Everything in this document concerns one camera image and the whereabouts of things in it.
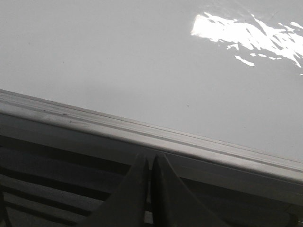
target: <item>white surface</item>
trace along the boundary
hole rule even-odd
[[[302,11],[300,0],[3,0],[0,88],[303,161]],[[233,39],[214,38],[220,22]]]

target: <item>white countertop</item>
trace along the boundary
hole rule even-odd
[[[303,161],[302,11],[300,0],[3,0],[0,89]]]

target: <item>glossy white panel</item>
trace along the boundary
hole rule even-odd
[[[0,2],[0,88],[303,161],[300,0]]]

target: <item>metal frame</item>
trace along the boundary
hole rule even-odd
[[[165,153],[181,177],[303,205],[303,163],[4,90],[0,135],[125,164]]]

